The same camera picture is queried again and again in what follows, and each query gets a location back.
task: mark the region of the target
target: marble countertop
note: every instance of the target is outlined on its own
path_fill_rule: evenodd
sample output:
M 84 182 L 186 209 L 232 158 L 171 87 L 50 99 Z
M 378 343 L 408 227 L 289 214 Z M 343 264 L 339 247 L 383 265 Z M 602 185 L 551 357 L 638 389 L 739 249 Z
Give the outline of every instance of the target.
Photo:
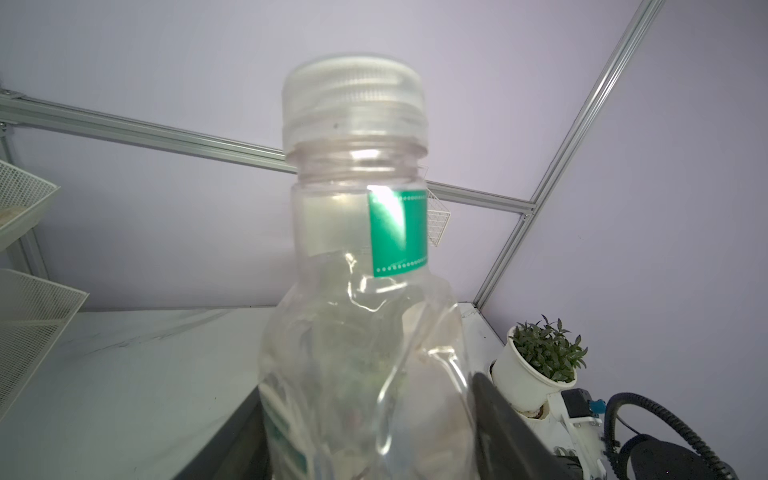
M 502 349 L 460 304 L 470 370 Z M 257 384 L 273 308 L 79 313 L 0 422 L 7 480 L 167 480 Z

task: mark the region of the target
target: wire basket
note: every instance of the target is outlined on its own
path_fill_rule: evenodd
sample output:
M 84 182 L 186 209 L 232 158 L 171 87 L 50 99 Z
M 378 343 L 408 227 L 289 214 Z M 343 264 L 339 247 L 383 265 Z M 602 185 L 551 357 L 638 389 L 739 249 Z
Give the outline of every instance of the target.
M 0 250 L 38 224 L 59 187 L 0 161 Z
M 442 204 L 434 193 L 427 189 L 427 237 L 435 247 L 440 243 L 450 218 L 451 211 Z
M 88 294 L 0 269 L 0 420 Z

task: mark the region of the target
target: bottle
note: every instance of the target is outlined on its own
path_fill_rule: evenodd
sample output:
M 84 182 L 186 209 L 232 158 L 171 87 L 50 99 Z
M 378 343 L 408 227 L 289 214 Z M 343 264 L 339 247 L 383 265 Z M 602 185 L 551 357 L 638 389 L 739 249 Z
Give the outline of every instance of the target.
M 260 350 L 276 480 L 475 478 L 461 315 L 429 272 L 421 79 L 324 58 L 283 86 L 298 281 Z

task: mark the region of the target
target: potted plant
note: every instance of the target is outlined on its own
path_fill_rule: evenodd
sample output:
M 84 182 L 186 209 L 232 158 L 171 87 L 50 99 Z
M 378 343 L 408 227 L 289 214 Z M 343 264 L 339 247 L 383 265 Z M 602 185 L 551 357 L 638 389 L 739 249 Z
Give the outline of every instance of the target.
M 539 320 L 509 330 L 509 341 L 491 373 L 496 388 L 520 412 L 535 412 L 550 393 L 573 388 L 576 369 L 587 367 L 584 355 L 589 348 L 579 345 L 581 335 L 571 343 L 562 320 L 555 325 L 543 317 L 543 326 Z

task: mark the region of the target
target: white flower pot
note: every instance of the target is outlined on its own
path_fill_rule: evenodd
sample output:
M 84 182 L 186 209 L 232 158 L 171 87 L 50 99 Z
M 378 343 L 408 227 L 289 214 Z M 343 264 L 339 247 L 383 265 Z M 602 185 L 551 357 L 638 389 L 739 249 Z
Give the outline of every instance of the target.
M 515 343 L 509 339 L 514 335 L 515 328 L 517 327 L 512 327 L 507 332 L 507 344 L 493 365 L 491 377 L 498 391 L 516 410 L 533 412 L 544 405 L 547 395 L 573 388 L 578 378 L 574 371 L 573 382 L 555 382 L 536 371 L 520 355 L 515 348 Z

